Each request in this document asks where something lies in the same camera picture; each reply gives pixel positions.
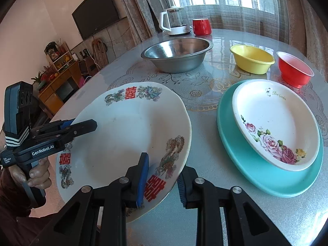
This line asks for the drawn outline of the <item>person's left hand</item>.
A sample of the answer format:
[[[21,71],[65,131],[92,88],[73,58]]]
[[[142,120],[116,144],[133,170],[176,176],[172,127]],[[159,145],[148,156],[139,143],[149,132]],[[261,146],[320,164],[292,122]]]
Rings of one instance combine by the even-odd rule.
[[[27,179],[24,172],[17,166],[13,165],[9,167],[9,172],[14,180],[15,184],[22,187],[23,183],[27,183],[30,187],[36,187],[38,189],[47,189],[52,185],[49,173],[50,162],[48,157],[40,159],[38,165],[33,167],[30,172],[30,178]]]

